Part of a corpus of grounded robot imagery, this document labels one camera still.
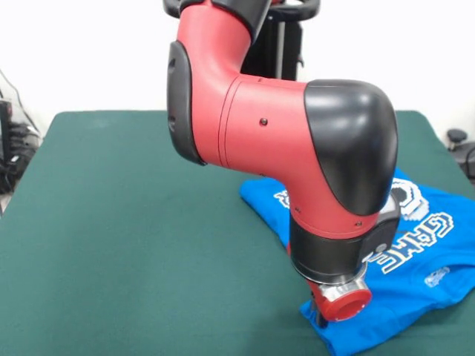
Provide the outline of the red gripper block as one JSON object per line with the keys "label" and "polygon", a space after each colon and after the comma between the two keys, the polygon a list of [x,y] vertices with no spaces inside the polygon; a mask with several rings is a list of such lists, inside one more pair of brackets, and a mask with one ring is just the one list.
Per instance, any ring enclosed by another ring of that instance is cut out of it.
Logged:
{"label": "red gripper block", "polygon": [[329,322],[348,320],[359,314],[372,300],[372,292],[365,283],[367,268],[362,267],[352,279],[339,284],[321,284],[308,281],[312,310],[320,329]]}

